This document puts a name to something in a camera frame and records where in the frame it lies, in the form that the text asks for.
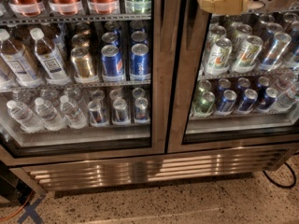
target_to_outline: white bottle cap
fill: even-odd
[[[66,102],[68,102],[68,101],[69,101],[68,96],[63,95],[62,97],[60,97],[60,102],[61,102],[61,103],[66,103]]]
[[[35,103],[36,105],[43,105],[45,103],[45,100],[43,98],[36,98]]]
[[[44,38],[44,33],[43,31],[41,31],[40,28],[34,28],[34,29],[31,29],[30,31],[30,35],[31,37],[34,39],[34,40],[39,40],[39,39],[42,39]]]
[[[10,34],[7,32],[6,29],[0,29],[0,41],[8,40],[10,37]]]
[[[14,108],[16,106],[17,106],[17,102],[15,102],[15,101],[8,101],[7,102],[7,107],[8,108]]]

